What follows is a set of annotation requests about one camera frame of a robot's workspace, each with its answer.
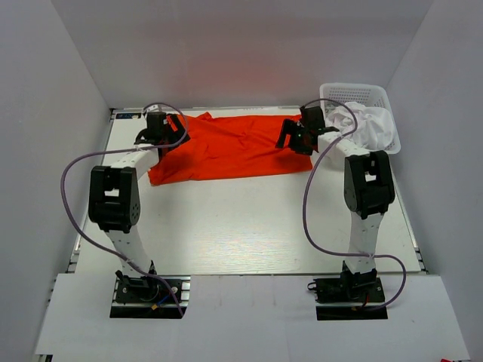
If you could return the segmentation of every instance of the orange shirt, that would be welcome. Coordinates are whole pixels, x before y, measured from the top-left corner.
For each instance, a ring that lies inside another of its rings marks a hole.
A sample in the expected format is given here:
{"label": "orange shirt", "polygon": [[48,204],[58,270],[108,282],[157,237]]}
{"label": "orange shirt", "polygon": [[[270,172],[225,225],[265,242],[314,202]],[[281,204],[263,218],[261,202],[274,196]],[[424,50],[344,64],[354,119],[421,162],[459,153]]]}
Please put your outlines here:
{"label": "orange shirt", "polygon": [[310,158],[288,147],[276,149],[284,119],[300,116],[188,117],[191,140],[166,154],[149,171],[153,185],[188,179],[268,176],[312,169]]}

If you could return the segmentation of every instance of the white wall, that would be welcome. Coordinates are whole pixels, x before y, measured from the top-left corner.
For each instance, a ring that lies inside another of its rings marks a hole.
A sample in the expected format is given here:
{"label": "white wall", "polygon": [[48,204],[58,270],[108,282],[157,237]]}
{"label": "white wall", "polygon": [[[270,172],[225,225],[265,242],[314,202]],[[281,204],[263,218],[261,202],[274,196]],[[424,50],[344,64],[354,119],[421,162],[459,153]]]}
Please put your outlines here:
{"label": "white wall", "polygon": [[[99,147],[109,110],[48,0],[0,2],[0,360],[31,353],[50,288],[75,234],[60,203],[60,174]],[[69,178],[76,214],[89,163]]]}
{"label": "white wall", "polygon": [[386,86],[431,2],[53,0],[111,107],[295,105],[328,81]]}
{"label": "white wall", "polygon": [[398,184],[424,260],[483,360],[483,2],[435,0],[388,94]]}

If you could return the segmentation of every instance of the white table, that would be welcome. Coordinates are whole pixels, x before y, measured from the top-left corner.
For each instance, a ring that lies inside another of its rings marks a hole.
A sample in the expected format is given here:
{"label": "white table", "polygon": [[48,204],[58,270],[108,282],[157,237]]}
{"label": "white table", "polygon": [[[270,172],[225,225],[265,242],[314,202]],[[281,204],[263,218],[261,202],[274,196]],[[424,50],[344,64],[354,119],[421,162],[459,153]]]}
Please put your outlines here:
{"label": "white table", "polygon": [[[206,109],[187,110],[200,115]],[[229,115],[293,115],[297,108],[212,109]],[[132,146],[146,126],[143,119],[114,120],[107,149]],[[121,155],[109,155],[111,164]],[[152,187],[140,179],[139,230],[160,275],[247,275],[339,273],[342,259],[313,249],[303,233],[302,196],[308,173],[282,176],[188,181]],[[350,215],[343,200],[343,172],[323,161],[309,194],[309,229],[325,248],[347,251]],[[112,247],[97,225],[85,231]],[[380,227],[378,253],[403,260],[410,272],[420,271],[408,221],[398,196]],[[120,266],[113,256],[82,243],[76,273],[112,274]],[[400,272],[392,260],[378,259],[380,272]]]}
{"label": "white table", "polygon": [[[217,110],[212,115],[292,114],[284,109]],[[201,112],[187,112],[196,115]],[[143,121],[115,121],[108,149],[124,148]],[[106,157],[110,164],[117,157]],[[301,226],[307,173],[151,187],[140,181],[140,233],[160,274],[338,273],[341,259],[313,250]],[[326,248],[345,251],[349,211],[342,173],[324,164],[314,182],[309,226]],[[85,230],[110,241],[90,222]],[[380,229],[378,253],[419,271],[396,198]],[[55,362],[453,360],[468,353],[440,277],[410,275],[387,321],[315,319],[310,276],[192,277],[182,320],[109,319],[115,257],[82,243],[73,275],[59,275],[35,350]],[[377,260],[382,272],[397,265]],[[386,296],[400,275],[381,277]]]}
{"label": "white table", "polygon": [[[401,282],[382,276],[386,294]],[[36,354],[54,362],[465,360],[440,277],[410,276],[386,321],[317,321],[308,276],[195,276],[182,320],[109,319],[115,275],[59,275]]]}

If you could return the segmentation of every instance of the purple cable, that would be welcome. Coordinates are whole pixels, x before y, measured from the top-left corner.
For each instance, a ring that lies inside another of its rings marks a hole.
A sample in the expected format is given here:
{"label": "purple cable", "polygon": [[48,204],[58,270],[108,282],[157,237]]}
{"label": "purple cable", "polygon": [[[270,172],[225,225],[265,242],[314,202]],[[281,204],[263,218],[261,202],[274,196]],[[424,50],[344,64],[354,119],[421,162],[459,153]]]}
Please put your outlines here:
{"label": "purple cable", "polygon": [[[308,106],[311,103],[320,102],[320,101],[328,101],[328,102],[336,103],[339,106],[344,107],[345,109],[347,109],[347,111],[349,111],[350,115],[354,119],[354,128],[352,130],[350,130],[349,132],[346,132],[345,134],[343,134],[342,137],[346,137],[346,136],[348,136],[350,134],[353,134],[354,132],[357,131],[358,122],[357,122],[357,118],[355,117],[354,112],[348,106],[346,106],[345,104],[343,104],[341,102],[337,102],[336,100],[331,100],[331,99],[328,99],[328,98],[318,98],[316,100],[311,100],[310,102],[304,104],[303,107],[306,107],[306,106]],[[406,271],[406,267],[405,267],[404,263],[397,256],[393,256],[393,255],[389,255],[389,254],[376,254],[376,255],[373,255],[372,256],[372,255],[370,255],[368,253],[339,253],[337,251],[326,250],[326,249],[324,249],[323,247],[320,247],[319,245],[317,245],[314,242],[314,240],[310,236],[309,228],[307,226],[307,201],[308,201],[308,198],[309,198],[310,185],[312,184],[312,180],[314,178],[315,172],[317,171],[317,168],[320,165],[322,159],[332,149],[332,147],[334,147],[339,141],[342,140],[342,137],[336,138],[334,141],[332,141],[332,143],[329,144],[329,146],[327,146],[327,148],[317,158],[317,161],[315,162],[314,167],[312,168],[312,171],[310,171],[309,179],[307,180],[307,184],[305,186],[305,191],[303,193],[303,205],[302,205],[303,230],[305,232],[305,236],[309,240],[309,243],[315,249],[317,249],[318,251],[321,251],[323,253],[326,253],[326,254],[329,254],[329,255],[333,255],[333,256],[356,256],[356,257],[366,256],[368,258],[373,257],[375,259],[387,258],[387,259],[393,259],[397,263],[399,263],[399,265],[401,266],[401,269],[402,269],[402,282],[401,282],[401,286],[399,287],[399,290],[397,291],[397,293],[389,301],[384,302],[383,304],[377,305],[375,307],[366,308],[368,311],[375,311],[377,309],[384,308],[384,307],[388,306],[389,304],[393,303],[401,295],[403,289],[405,288],[405,285],[406,285],[406,277],[407,277],[407,271]]]}
{"label": "purple cable", "polygon": [[148,278],[156,279],[157,281],[161,281],[167,287],[168,292],[173,297],[173,300],[176,303],[178,311],[180,311],[181,317],[183,317],[183,309],[181,309],[180,302],[178,301],[176,294],[174,294],[174,292],[171,290],[171,286],[168,284],[168,282],[164,278],[161,278],[158,275],[146,273],[145,271],[141,270],[141,268],[139,266],[137,266],[132,261],[130,261],[124,254],[119,253],[115,250],[109,249],[108,247],[104,247],[103,245],[97,243],[95,240],[93,240],[88,235],[86,235],[84,233],[84,231],[81,229],[81,227],[78,225],[78,223],[75,221],[75,218],[72,215],[72,211],[70,210],[69,203],[67,202],[67,196],[66,196],[66,176],[67,176],[67,173],[69,172],[69,170],[72,168],[72,166],[74,164],[76,164],[77,162],[79,162],[81,160],[84,160],[85,158],[90,158],[90,157],[100,156],[100,155],[112,155],[112,154],[116,154],[116,153],[135,152],[135,151],[147,150],[147,149],[166,149],[168,147],[175,147],[175,146],[178,146],[179,144],[181,144],[184,137],[186,137],[186,135],[188,134],[188,119],[186,118],[186,116],[178,108],[175,108],[173,106],[170,106],[169,104],[161,103],[161,102],[149,104],[148,106],[143,108],[142,113],[144,113],[145,110],[147,110],[149,107],[154,106],[154,105],[162,105],[162,106],[169,107],[169,108],[173,109],[174,111],[178,112],[183,117],[183,120],[185,122],[185,130],[184,130],[182,137],[178,141],[176,141],[175,143],[172,143],[170,145],[145,146],[145,147],[132,148],[132,149],[115,149],[115,150],[112,150],[112,151],[91,152],[91,153],[87,153],[85,155],[79,156],[75,160],[71,161],[66,166],[64,171],[62,172],[62,176],[60,178],[60,195],[62,197],[62,203],[63,203],[64,208],[66,209],[67,216],[69,217],[69,221],[72,223],[72,226],[74,226],[74,229],[86,241],[88,241],[89,243],[91,243],[95,247],[98,247],[99,249],[104,250],[107,253],[111,253],[112,255],[117,256],[119,259],[124,260],[130,267],[132,267],[133,270],[140,273],[141,275],[144,275],[145,277],[148,277]]}

